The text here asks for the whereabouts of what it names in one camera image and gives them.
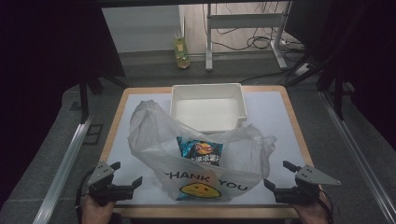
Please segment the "blue chips packet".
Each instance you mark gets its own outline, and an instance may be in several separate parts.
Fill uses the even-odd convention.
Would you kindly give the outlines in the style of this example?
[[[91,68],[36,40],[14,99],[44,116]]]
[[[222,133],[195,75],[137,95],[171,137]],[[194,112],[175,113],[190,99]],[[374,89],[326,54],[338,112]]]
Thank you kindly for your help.
[[[223,144],[181,136],[177,137],[177,144],[182,158],[219,166]]]

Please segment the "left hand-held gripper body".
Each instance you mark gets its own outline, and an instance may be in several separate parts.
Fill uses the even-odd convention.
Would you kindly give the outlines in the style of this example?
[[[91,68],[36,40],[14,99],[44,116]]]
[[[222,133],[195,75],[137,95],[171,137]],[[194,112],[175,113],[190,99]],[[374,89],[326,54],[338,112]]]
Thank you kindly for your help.
[[[88,181],[89,195],[100,205],[109,202],[131,200],[134,195],[132,184],[117,186],[112,183],[115,171],[105,161],[99,161]]]

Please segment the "white plastic bin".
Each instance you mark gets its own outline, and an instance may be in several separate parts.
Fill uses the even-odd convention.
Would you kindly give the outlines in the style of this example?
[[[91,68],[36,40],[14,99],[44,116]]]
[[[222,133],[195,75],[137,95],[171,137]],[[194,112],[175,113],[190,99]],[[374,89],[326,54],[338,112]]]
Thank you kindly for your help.
[[[170,115],[201,133],[227,132],[248,119],[239,83],[174,85]]]

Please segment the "white table mat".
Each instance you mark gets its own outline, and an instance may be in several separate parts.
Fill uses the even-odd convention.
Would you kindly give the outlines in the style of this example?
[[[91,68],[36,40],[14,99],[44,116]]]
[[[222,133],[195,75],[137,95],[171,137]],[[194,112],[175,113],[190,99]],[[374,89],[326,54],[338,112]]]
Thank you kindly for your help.
[[[291,161],[302,165],[307,162],[304,157],[306,145],[301,136],[301,130],[295,119],[294,112],[288,110],[289,99],[279,91],[250,91],[244,96],[247,104],[247,121],[257,127],[263,134],[272,134],[275,141],[275,151],[269,158],[269,180],[280,188],[290,188],[295,185],[294,174],[283,167],[283,161]],[[142,186],[130,200],[129,204],[160,205],[176,204],[162,190],[162,185],[153,171],[132,155],[127,144],[129,121],[133,111],[143,100],[154,100],[166,111],[170,109],[171,95],[169,93],[146,93],[126,95],[126,101],[120,105],[119,117],[112,125],[114,136],[106,140],[111,145],[107,152],[109,163],[118,161],[121,168],[115,173],[114,182],[118,185],[130,184],[141,176]]]

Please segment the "translucent white plastic bag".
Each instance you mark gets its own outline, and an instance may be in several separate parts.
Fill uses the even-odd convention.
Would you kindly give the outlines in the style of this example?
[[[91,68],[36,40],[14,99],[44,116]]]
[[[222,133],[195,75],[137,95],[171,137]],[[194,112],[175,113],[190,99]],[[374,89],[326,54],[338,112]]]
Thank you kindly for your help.
[[[177,137],[223,144],[219,166],[182,158]],[[227,201],[269,176],[276,137],[253,125],[223,133],[199,133],[171,118],[154,101],[134,110],[128,136],[131,153],[155,174],[176,201]]]

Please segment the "white power strip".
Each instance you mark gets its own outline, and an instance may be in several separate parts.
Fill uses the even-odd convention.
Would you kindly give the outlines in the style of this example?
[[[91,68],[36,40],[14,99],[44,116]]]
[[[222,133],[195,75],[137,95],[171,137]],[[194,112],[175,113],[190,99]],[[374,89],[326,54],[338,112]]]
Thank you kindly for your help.
[[[300,68],[298,68],[295,71],[295,75],[300,76],[300,75],[304,74],[305,72],[307,72],[310,68],[311,68],[310,63],[304,63]]]

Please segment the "yellow-green plastic bottle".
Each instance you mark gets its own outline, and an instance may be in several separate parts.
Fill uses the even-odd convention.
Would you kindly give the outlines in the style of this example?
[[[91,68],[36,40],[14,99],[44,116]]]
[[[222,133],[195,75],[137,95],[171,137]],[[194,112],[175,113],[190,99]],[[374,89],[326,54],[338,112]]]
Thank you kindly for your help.
[[[175,31],[175,39],[173,41],[174,52],[177,60],[177,66],[180,69],[187,69],[190,65],[189,53],[185,38],[180,31]]]

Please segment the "black metal stand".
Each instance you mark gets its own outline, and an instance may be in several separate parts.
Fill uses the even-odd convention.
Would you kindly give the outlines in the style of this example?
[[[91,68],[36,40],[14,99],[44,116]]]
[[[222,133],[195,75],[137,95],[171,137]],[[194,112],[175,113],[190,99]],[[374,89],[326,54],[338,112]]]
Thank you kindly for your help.
[[[344,78],[341,73],[341,66],[338,63],[339,56],[329,56],[326,60],[317,63],[296,78],[290,81],[286,81],[285,86],[294,86],[302,82],[303,80],[306,80],[309,77],[312,77],[313,75],[321,72],[321,75],[316,84],[317,90],[327,91],[330,88],[331,84],[334,84],[334,90],[332,93],[333,111],[340,120],[344,120],[342,112],[342,99],[345,95],[350,95],[351,91],[344,90]]]
[[[81,72],[78,76],[78,80],[82,110],[80,122],[85,123],[90,115],[88,90],[91,90],[93,94],[102,94],[104,87],[97,75],[89,75],[88,73]]]

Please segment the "person's left hand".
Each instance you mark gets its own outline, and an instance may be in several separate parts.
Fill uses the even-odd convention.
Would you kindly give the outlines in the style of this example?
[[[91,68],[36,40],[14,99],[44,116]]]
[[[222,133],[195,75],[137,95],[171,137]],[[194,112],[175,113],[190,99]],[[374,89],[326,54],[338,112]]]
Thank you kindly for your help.
[[[82,224],[108,224],[114,205],[114,202],[109,202],[100,206],[91,196],[86,196],[82,206]]]

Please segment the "white metal desk frame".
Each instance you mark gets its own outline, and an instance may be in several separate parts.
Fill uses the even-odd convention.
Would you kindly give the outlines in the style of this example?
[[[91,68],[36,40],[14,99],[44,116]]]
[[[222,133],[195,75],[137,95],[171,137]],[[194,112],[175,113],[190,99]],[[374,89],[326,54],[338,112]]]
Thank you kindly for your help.
[[[211,5],[206,5],[206,47],[205,70],[213,70],[212,33],[213,29],[229,28],[276,28],[276,36],[270,41],[271,49],[281,70],[286,70],[287,64],[280,52],[280,39],[283,34],[292,2],[288,1],[281,13],[268,14],[236,14],[213,15]]]

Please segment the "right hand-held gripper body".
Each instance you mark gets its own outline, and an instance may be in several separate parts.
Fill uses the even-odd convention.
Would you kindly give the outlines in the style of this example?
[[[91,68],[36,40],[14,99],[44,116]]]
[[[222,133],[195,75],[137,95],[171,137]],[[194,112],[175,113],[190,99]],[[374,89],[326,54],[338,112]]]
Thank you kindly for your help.
[[[295,173],[296,185],[290,189],[276,188],[273,193],[277,203],[310,205],[319,198],[320,185],[340,185],[341,182],[313,166],[300,166]]]

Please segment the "aluminium rail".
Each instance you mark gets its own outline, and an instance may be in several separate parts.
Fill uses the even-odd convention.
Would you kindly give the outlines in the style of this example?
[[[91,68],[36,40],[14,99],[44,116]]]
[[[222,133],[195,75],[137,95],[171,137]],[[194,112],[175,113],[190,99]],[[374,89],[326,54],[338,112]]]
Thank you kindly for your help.
[[[340,117],[336,114],[334,110],[334,102],[332,101],[330,94],[324,91],[320,91],[318,95],[324,102],[335,127],[344,139],[346,148],[351,154],[354,162],[357,164],[358,169],[360,170],[363,179],[366,182],[366,185],[372,192],[375,201],[378,204],[388,224],[396,224],[396,206],[394,205],[394,202],[392,201],[383,184],[379,181],[372,167],[364,157],[363,153],[361,152],[360,146],[358,145],[356,139],[347,127],[346,122],[340,119]]]
[[[83,139],[92,123],[93,114],[90,114],[82,123],[80,123],[75,131],[73,138],[64,154],[64,158],[60,163],[55,177],[53,178],[49,190],[38,209],[32,224],[49,224],[50,218],[56,207],[56,204],[64,189],[67,178],[70,175],[73,164],[77,158]]]

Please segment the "person's right hand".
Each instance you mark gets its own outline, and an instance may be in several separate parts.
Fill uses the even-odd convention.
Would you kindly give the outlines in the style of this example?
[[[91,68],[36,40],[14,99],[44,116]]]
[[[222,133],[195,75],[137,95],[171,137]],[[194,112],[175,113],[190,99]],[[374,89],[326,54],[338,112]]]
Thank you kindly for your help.
[[[323,192],[319,194],[319,198],[321,203],[315,202],[308,206],[292,205],[302,224],[329,224],[327,210],[331,208],[331,203]]]

